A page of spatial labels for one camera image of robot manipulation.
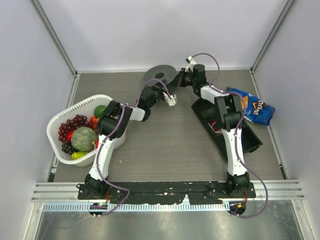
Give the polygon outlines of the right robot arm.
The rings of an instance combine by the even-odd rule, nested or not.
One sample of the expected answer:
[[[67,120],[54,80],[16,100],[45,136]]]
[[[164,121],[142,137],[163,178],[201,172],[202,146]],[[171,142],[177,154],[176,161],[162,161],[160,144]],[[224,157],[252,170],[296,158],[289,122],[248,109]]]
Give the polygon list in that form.
[[[249,188],[250,176],[244,163],[242,123],[246,113],[243,97],[233,91],[223,91],[207,82],[203,64],[182,68],[172,81],[179,87],[192,87],[194,94],[214,106],[216,126],[224,137],[227,153],[226,193],[233,198],[242,196]]]

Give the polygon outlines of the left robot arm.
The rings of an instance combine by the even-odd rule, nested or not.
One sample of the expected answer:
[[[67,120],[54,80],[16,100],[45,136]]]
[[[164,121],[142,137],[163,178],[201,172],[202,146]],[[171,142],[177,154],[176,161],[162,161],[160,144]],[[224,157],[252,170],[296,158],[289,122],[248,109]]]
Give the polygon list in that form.
[[[164,82],[144,85],[134,106],[110,101],[98,121],[97,153],[84,183],[78,184],[78,199],[102,199],[109,188],[109,168],[113,151],[126,140],[129,121],[144,122],[151,115],[151,107],[159,101],[173,100],[169,86]]]

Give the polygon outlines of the grey perforated cable spool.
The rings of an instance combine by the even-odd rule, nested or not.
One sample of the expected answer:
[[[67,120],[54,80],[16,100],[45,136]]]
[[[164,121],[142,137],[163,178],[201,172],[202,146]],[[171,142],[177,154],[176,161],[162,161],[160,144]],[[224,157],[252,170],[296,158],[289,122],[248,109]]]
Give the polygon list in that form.
[[[168,85],[174,80],[177,75],[177,70],[168,64],[161,64],[150,68],[142,77],[142,81],[146,83],[151,79],[158,79],[165,85]]]

